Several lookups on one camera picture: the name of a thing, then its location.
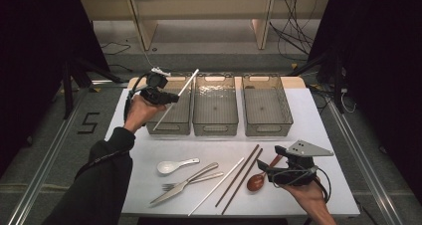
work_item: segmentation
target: white chopstick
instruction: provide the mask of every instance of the white chopstick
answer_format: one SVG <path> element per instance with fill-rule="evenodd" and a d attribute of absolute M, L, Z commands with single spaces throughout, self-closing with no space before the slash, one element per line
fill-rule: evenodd
<path fill-rule="evenodd" d="M 192 80 L 195 78 L 195 76 L 198 74 L 199 69 L 197 69 L 193 74 L 192 77 L 190 77 L 189 81 L 187 81 L 187 83 L 185 84 L 185 86 L 183 87 L 183 89 L 180 91 L 178 96 L 182 96 L 183 91 L 187 88 L 187 86 L 190 84 L 190 82 L 192 82 Z M 161 117 L 161 119 L 158 121 L 158 123 L 155 125 L 155 127 L 152 130 L 155 130 L 156 128 L 158 128 L 158 126 L 160 125 L 160 123 L 162 122 L 162 120 L 165 118 L 165 116 L 168 114 L 168 112 L 170 112 L 171 108 L 173 107 L 174 103 L 172 103 L 170 105 L 170 107 L 165 111 L 164 115 Z"/>
<path fill-rule="evenodd" d="M 245 158 L 244 157 L 242 157 L 240 160 L 239 160 L 239 162 L 238 163 L 236 163 L 235 164 L 235 166 L 233 166 L 233 168 L 226 174 L 226 176 L 224 176 L 222 179 L 221 179 L 221 181 L 220 182 L 218 182 L 217 183 L 217 185 L 215 185 L 215 187 L 211 190 L 211 192 L 209 192 L 208 194 L 207 194 L 207 196 L 205 196 L 204 197 L 204 199 L 202 199 L 202 201 L 192 210 L 192 212 L 190 212 L 187 216 L 190 216 L 190 215 L 192 215 L 192 213 L 199 207 L 199 206 L 201 206 L 201 204 L 205 201 L 205 199 L 207 199 L 210 195 L 211 195 L 211 193 L 213 193 L 214 192 L 214 190 L 215 189 L 217 189 L 217 187 L 218 186 L 220 186 L 220 184 L 230 175 L 230 173 L 232 173 L 236 168 L 237 168 L 237 166 L 239 166 L 239 164 L 241 164 L 241 162 L 244 160 Z"/>

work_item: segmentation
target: fork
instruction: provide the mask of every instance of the fork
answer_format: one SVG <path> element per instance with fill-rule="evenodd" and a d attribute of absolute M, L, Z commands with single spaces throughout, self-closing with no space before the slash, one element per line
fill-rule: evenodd
<path fill-rule="evenodd" d="M 202 182 L 202 181 L 205 181 L 205 180 L 208 180 L 208 179 L 212 179 L 212 178 L 216 178 L 216 177 L 220 177 L 220 176 L 223 176 L 223 175 L 224 175 L 224 172 L 213 173 L 213 174 L 210 174 L 208 176 L 203 176 L 203 177 L 200 177 L 200 178 L 196 178 L 196 179 L 190 181 L 189 184 L 191 184 L 191 183 L 197 183 L 197 182 Z M 169 191 L 173 187 L 175 187 L 177 184 L 178 183 L 164 183 L 164 184 L 162 184 L 162 190 Z"/>

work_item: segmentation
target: clear plastic bin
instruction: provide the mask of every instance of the clear plastic bin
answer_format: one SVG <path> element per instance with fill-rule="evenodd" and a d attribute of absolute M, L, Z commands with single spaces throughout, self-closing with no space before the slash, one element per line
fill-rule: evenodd
<path fill-rule="evenodd" d="M 164 88 L 167 93 L 178 95 L 183 87 L 189 81 L 190 77 L 178 75 L 168 77 L 168 83 Z M 191 98 L 192 86 L 191 83 L 180 96 L 179 101 L 173 105 L 170 112 L 165 116 L 158 127 L 154 129 L 159 120 L 165 112 L 157 113 L 149 122 L 146 123 L 146 128 L 150 134 L 189 134 L 190 133 L 190 115 L 191 115 Z"/>
<path fill-rule="evenodd" d="M 287 136 L 293 124 L 278 75 L 242 77 L 246 136 Z"/>
<path fill-rule="evenodd" d="M 195 135 L 236 135 L 238 124 L 234 77 L 196 77 L 193 110 Z"/>

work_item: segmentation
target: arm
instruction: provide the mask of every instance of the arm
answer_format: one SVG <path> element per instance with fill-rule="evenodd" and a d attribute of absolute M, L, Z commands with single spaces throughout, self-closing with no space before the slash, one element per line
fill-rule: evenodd
<path fill-rule="evenodd" d="M 281 187 L 295 197 L 299 205 L 317 224 L 335 224 L 334 219 L 326 208 L 322 191 L 314 181 L 304 186 L 281 185 Z"/>
<path fill-rule="evenodd" d="M 91 148 L 89 161 L 132 149 L 134 133 L 163 110 L 165 106 L 152 106 L 134 96 L 124 126 L 115 128 L 108 141 L 98 141 Z M 117 224 L 131 169 L 129 153 L 90 167 L 74 181 L 43 224 Z"/>

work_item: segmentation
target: hand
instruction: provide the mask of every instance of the hand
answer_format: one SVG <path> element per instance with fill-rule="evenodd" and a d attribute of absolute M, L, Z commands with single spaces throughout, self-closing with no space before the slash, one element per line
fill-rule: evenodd
<path fill-rule="evenodd" d="M 165 110 L 165 105 L 153 105 L 140 95 L 135 95 L 132 98 L 124 128 L 135 133 L 143 124 L 152 119 L 156 113 Z"/>
<path fill-rule="evenodd" d="M 323 193 L 316 182 L 304 186 L 280 185 L 290 192 L 301 207 L 317 224 L 335 224 L 323 200 Z"/>

